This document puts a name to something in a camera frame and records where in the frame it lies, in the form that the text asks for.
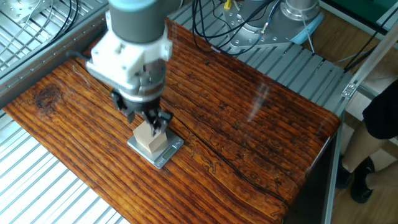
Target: metal grate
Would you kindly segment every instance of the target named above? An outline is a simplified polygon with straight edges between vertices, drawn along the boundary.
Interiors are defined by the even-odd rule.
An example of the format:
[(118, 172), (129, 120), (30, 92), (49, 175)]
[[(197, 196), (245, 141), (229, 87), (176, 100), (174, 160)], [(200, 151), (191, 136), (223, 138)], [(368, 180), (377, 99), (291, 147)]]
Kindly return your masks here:
[(1, 223), (127, 221), (0, 110)]
[[(33, 15), (26, 26), (25, 23), (14, 22), (4, 12), (0, 11), (0, 52), (2, 52), (0, 54), (0, 71), (2, 71), (0, 72), (0, 80), (4, 78), (9, 67), (12, 65), (18, 66), (24, 59), (33, 56), (34, 50), (38, 51), (44, 47), (66, 21), (69, 12), (69, 1), (47, 1), (53, 1), (53, 9), (51, 10), (49, 6)], [(106, 2), (95, 0), (78, 2), (79, 8), (76, 23), (83, 20), (88, 12), (106, 4)], [(72, 16), (69, 18), (69, 22), (72, 21), (75, 10), (76, 4), (72, 3)]]

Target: wooden floor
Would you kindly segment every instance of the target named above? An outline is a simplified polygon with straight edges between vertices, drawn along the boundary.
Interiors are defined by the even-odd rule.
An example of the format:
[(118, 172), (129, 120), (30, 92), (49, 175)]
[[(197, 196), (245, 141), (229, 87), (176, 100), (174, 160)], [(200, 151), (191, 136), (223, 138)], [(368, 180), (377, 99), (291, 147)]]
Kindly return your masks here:
[[(348, 22), (336, 17), (334, 14), (323, 11), (325, 18), (315, 32), (313, 44), (315, 52), (323, 58), (335, 62), (343, 58), (355, 54), (371, 37), (364, 31), (352, 26)], [(373, 40), (366, 48), (370, 49), (379, 41)], [(381, 60), (376, 68), (368, 76), (368, 83), (373, 84), (372, 87), (381, 92), (386, 86), (393, 82), (396, 78), (373, 80), (378, 78), (393, 77), (398, 75), (398, 50), (390, 49), (387, 55)], [(344, 67), (348, 60), (338, 65)], [(370, 100), (364, 100), (361, 97), (353, 98), (351, 107), (349, 108), (352, 113), (361, 114)], [(354, 127), (344, 125), (343, 131), (343, 148), (349, 141), (353, 133)], [(398, 152), (396, 145), (389, 144), (389, 151)], [(373, 154), (377, 170), (388, 166), (391, 162), (395, 161), (389, 153), (383, 150)], [(347, 190), (337, 190), (335, 195), (335, 204), (333, 207), (332, 224), (354, 224), (354, 223), (367, 223), (367, 224), (392, 224), (398, 223), (398, 189), (379, 189), (373, 192), (369, 202), (360, 205), (354, 202)]]

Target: metal bracket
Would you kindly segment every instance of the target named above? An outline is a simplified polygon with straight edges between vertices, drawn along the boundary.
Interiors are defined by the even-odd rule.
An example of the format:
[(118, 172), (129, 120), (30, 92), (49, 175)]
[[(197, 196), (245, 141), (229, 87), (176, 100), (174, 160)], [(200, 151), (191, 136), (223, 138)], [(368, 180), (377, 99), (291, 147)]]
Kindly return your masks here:
[(349, 83), (341, 93), (342, 97), (350, 99), (358, 87), (354, 83)]

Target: wooden table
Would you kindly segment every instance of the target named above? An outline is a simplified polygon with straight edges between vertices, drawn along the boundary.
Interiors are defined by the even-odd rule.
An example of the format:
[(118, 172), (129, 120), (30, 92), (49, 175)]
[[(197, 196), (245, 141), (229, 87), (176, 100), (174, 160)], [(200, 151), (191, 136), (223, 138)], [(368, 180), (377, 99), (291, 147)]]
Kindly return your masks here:
[(339, 118), (173, 26), (161, 105), (185, 144), (161, 170), (82, 60), (4, 110), (131, 223), (280, 223)]

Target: corrugated metal panel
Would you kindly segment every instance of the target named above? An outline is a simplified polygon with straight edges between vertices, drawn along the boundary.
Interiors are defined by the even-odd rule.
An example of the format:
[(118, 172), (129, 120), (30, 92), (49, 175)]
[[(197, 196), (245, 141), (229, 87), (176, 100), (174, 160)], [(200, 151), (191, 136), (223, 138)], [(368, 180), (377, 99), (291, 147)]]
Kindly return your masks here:
[[(82, 2), (81, 16), (94, 11), (96, 6), (102, 4), (94, 0)], [(206, 33), (215, 35), (226, 31), (225, 23), (213, 16), (212, 3), (207, 0), (203, 0), (203, 3)], [(52, 28), (48, 28), (48, 33), (52, 35), (59, 29), (62, 19), (65, 20), (68, 10), (67, 1), (61, 1), (60, 4), (63, 7), (55, 12)], [(49, 10), (41, 13), (41, 19), (36, 18), (36, 22), (43, 23), (48, 13)], [(218, 17), (222, 16), (221, 5), (216, 6), (215, 14)], [(190, 6), (172, 14), (170, 18), (187, 29), (192, 28)], [(10, 36), (16, 32), (14, 30), (0, 35), (0, 43), (4, 45), (4, 40), (10, 40)], [(35, 47), (39, 47), (40, 41), (45, 42), (48, 38), (49, 35), (46, 33), (38, 36), (35, 39)], [(210, 40), (215, 45), (224, 41), (226, 37)], [(20, 50), (21, 57), (25, 57), (24, 55), (29, 54), (32, 49), (21, 47), (24, 43), (23, 40), (17, 39), (10, 52), (15, 54)], [(340, 93), (351, 74), (344, 74), (342, 69), (317, 55), (312, 55), (299, 45), (255, 47), (238, 56), (238, 59), (337, 115), (343, 112), (348, 103), (342, 99)], [(4, 223), (127, 223), (118, 212), (100, 199), (2, 110), (0, 182), (0, 220)]]

